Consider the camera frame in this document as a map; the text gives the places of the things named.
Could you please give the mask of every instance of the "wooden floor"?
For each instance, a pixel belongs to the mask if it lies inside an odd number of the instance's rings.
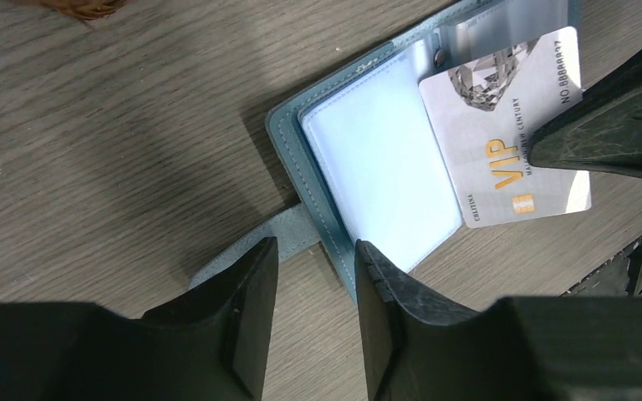
[[[584,0],[583,82],[642,47],[642,0]],[[133,0],[89,31],[0,2],[0,301],[127,317],[297,202],[263,119],[447,1]],[[642,232],[642,180],[584,213],[461,230],[416,271],[471,307],[556,294]],[[357,316],[320,247],[280,267],[266,400],[365,399]]]

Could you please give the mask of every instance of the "brown object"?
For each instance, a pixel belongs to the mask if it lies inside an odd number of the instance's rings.
[[[129,0],[20,0],[24,5],[52,8],[80,22],[105,18],[122,8]]]

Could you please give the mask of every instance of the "stitching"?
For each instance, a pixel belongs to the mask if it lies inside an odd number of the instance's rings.
[[[433,28],[435,28],[436,25],[443,19],[452,17],[452,16],[454,16],[454,15],[456,15],[456,14],[458,14],[458,13],[460,13],[460,12],[462,12],[462,11],[468,9],[468,8],[475,8],[475,7],[479,6],[479,5],[483,5],[485,3],[490,3],[490,2],[491,2],[491,0],[489,0],[487,2],[483,2],[481,0],[479,0],[477,2],[471,2],[471,3],[467,4],[464,7],[458,8],[453,13],[449,13],[448,15],[444,16],[443,18],[437,18],[437,21],[432,24],[432,25],[434,25]],[[427,31],[429,31],[429,30],[431,30],[433,28],[421,29],[419,32],[414,33],[413,35],[411,35],[407,39],[399,42],[392,49],[390,49],[387,52],[385,52],[382,55],[380,55],[378,57],[378,61],[374,63],[374,66],[384,62],[389,57],[389,55],[391,53],[393,53],[397,48],[402,48],[407,43],[416,40],[417,38],[419,38],[420,36],[424,35]],[[348,81],[350,81],[355,75],[362,74],[362,73],[363,73],[363,71],[358,73],[357,70],[353,70],[348,75],[343,77],[341,80],[337,81],[335,84],[331,84],[331,85],[327,86],[326,88],[321,89],[321,91],[319,91],[318,93],[310,96],[308,99],[304,100],[303,103],[301,103],[299,106],[290,107],[289,110],[287,111],[287,113],[279,120],[279,124],[278,124],[278,127],[277,127],[278,132],[279,132],[279,136],[282,138],[282,142],[284,143],[284,148],[286,148],[287,153],[289,154],[289,157],[291,157],[292,162],[294,163],[294,167],[297,170],[297,174],[298,174],[299,178],[301,178],[303,186],[306,189],[306,192],[308,194],[308,197],[311,199],[311,202],[313,203],[313,208],[316,209],[316,213],[318,214],[319,219],[321,219],[321,224],[324,225],[324,229],[326,230],[326,234],[329,236],[329,239],[331,240],[331,244],[334,246],[334,250],[336,251],[336,254],[339,256],[339,259],[341,261],[341,264],[343,265],[343,268],[345,270],[345,274],[348,277],[348,279],[350,280],[350,282],[353,285],[354,289],[355,289],[355,280],[350,275],[350,272],[348,270],[348,265],[346,265],[345,259],[344,259],[343,255],[341,255],[341,251],[339,249],[339,246],[338,246],[338,244],[336,244],[336,240],[334,239],[334,236],[331,235],[331,230],[329,229],[329,226],[326,224],[326,219],[324,219],[324,215],[321,213],[321,210],[318,208],[318,203],[316,202],[316,199],[313,197],[313,194],[311,193],[311,189],[309,189],[309,187],[308,187],[308,183],[306,182],[306,177],[303,176],[301,168],[298,165],[297,159],[296,159],[296,157],[294,157],[294,153],[292,152],[291,148],[289,147],[289,144],[287,142],[287,137],[284,134],[284,129],[282,128],[282,124],[288,120],[288,118],[292,114],[292,112],[299,111],[300,109],[304,108],[307,104],[311,103],[315,99],[317,99],[317,98],[319,98],[319,97],[321,97],[323,95],[326,95],[326,93],[328,93],[331,90],[334,90],[334,89],[338,88],[339,86],[342,86],[342,85],[348,83]]]

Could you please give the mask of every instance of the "yellow vip lettering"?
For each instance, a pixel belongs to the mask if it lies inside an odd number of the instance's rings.
[[[489,158],[512,155],[518,153],[517,146],[506,146],[502,140],[489,140],[486,145],[486,156]],[[491,174],[497,177],[507,177],[505,180],[496,184],[496,189],[500,190],[504,186],[520,180],[522,178],[522,171],[506,171],[506,170],[494,170],[496,167],[501,167],[504,165],[510,165],[512,163],[520,162],[520,156],[511,156],[500,160],[494,160],[488,163],[491,167]]]

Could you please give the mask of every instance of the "card holder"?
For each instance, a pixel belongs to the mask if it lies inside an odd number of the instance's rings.
[[[461,225],[461,221],[456,220],[455,213],[459,212],[453,190],[449,191],[450,187],[444,186],[443,177],[447,173],[434,135],[431,129],[417,129],[423,125],[420,115],[429,124],[417,84],[427,74],[439,72],[428,66],[427,61],[433,58],[440,46],[448,49],[447,66],[457,63],[462,57],[474,56],[472,46],[466,46],[471,41],[450,44],[446,34],[447,29],[452,24],[456,26],[457,21],[460,24],[462,18],[476,19],[474,28],[516,15],[511,9],[523,8],[540,13],[541,8],[531,3],[548,4],[551,6],[548,10],[558,10],[553,13],[552,26],[544,25],[545,32],[536,36],[568,25],[578,26],[579,0],[463,0],[293,96],[267,116],[267,131],[278,156],[354,301],[356,240],[372,241],[393,262],[409,271]],[[506,11],[496,12],[499,18],[483,18],[481,21],[476,18],[481,15],[476,11],[491,7],[503,7]],[[511,22],[512,31],[508,35],[511,40],[533,34],[536,25],[530,20],[524,21],[528,27],[524,32],[517,29],[516,24],[519,25],[520,20]],[[491,29],[480,28],[469,29],[473,43],[492,40]],[[500,50],[512,44],[495,41],[493,46]],[[382,92],[378,90],[383,86],[382,83],[377,84],[378,77],[388,78],[385,84],[389,86],[396,79],[407,83],[410,82],[408,77],[412,68],[417,97],[413,97],[404,86],[402,88],[406,92],[403,91],[402,96],[387,96],[388,92],[385,92],[373,97],[373,94]],[[369,96],[367,99],[364,98],[365,93]],[[409,103],[398,103],[400,99]],[[360,107],[370,102],[375,102],[373,107]],[[374,112],[366,113],[364,110],[368,109]],[[412,137],[415,142],[403,143],[396,137],[392,138],[389,130],[379,127],[381,120],[388,115],[393,116],[391,128],[397,131],[396,135],[402,136],[405,129],[401,124],[403,114],[407,115],[406,128],[412,126],[417,129]],[[338,125],[340,123],[346,123],[348,127],[343,128]],[[377,143],[373,134],[378,133],[387,142]],[[393,150],[401,153],[396,153],[393,158]],[[401,173],[390,168],[393,163],[397,165],[397,159],[400,159],[397,155],[400,154],[403,156],[400,162],[410,163],[410,166],[400,169],[404,177],[408,177],[404,181],[400,179]],[[426,224],[417,219],[425,219]]]

